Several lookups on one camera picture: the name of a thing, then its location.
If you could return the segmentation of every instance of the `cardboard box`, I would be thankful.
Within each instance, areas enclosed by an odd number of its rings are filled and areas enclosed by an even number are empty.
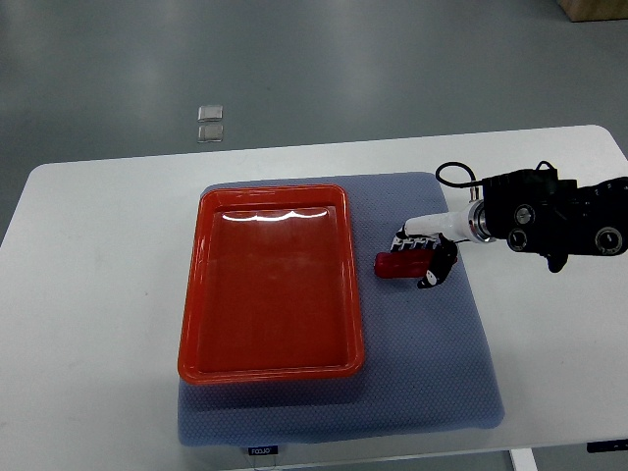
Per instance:
[[[628,0],[558,0],[572,22],[628,19]]]

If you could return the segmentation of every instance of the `black cable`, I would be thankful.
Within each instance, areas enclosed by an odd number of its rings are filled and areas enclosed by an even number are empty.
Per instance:
[[[537,168],[535,170],[541,170],[541,167],[544,164],[547,165],[549,169],[553,170],[553,165],[550,162],[548,162],[547,160],[542,160],[541,162],[539,162],[539,165],[537,165]]]
[[[466,170],[467,174],[469,174],[469,177],[471,178],[471,182],[467,182],[467,183],[448,182],[447,180],[441,177],[441,171],[443,169],[446,169],[447,167],[460,167],[461,169]],[[480,184],[480,182],[475,180],[475,174],[473,173],[471,168],[468,165],[463,164],[462,162],[446,162],[442,164],[440,167],[436,169],[436,180],[438,180],[440,183],[444,184],[445,186],[451,186],[452,188],[470,188],[473,186],[478,186]]]

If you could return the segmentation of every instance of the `red tray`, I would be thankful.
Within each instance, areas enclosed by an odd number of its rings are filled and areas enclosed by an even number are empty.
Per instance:
[[[336,185],[200,201],[179,374],[193,385],[344,377],[364,361],[348,202]]]

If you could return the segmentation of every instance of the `robotic arm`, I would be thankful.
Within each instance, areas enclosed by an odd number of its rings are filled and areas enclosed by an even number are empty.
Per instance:
[[[465,169],[471,182],[444,180],[441,171],[447,167]],[[560,180],[557,169],[543,161],[534,170],[481,181],[466,165],[448,162],[437,168],[436,178],[447,186],[471,188],[471,202],[462,211],[407,220],[392,240],[391,253],[376,258],[381,278],[420,278],[419,288],[439,285],[462,241],[505,239],[515,252],[544,256],[552,273],[564,267],[569,255],[611,256],[628,248],[628,177],[578,188],[575,180]]]

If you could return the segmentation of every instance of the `black motor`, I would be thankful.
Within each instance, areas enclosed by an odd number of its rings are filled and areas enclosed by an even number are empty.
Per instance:
[[[628,244],[628,178],[578,188],[548,162],[481,180],[483,227],[516,252],[539,253],[559,272],[574,255],[618,255]]]

